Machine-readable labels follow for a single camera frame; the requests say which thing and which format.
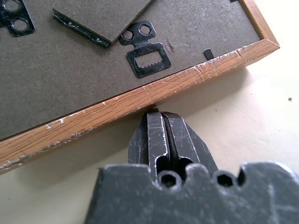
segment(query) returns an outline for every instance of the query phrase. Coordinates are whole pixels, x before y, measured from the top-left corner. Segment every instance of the scratched wood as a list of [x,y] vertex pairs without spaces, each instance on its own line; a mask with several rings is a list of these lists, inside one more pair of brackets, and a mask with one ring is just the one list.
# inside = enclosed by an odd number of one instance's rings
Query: scratched wood
[[0,143],[0,173],[40,157],[127,114],[219,76],[254,63],[279,49],[277,40],[253,0],[240,0],[261,41],[195,65],[133,91],[39,126]]

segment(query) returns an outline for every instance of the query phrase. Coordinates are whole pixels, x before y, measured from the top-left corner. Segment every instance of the cardboard piece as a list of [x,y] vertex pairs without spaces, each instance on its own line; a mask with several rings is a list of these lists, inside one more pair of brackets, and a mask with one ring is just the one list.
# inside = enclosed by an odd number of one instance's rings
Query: cardboard piece
[[26,1],[35,33],[0,28],[0,139],[205,62],[207,48],[217,57],[259,41],[238,1],[154,0],[136,21],[152,22],[150,41],[164,45],[171,67],[137,78],[132,45],[104,49],[66,29],[52,18],[54,1]]
[[151,0],[57,0],[53,11],[114,43]]

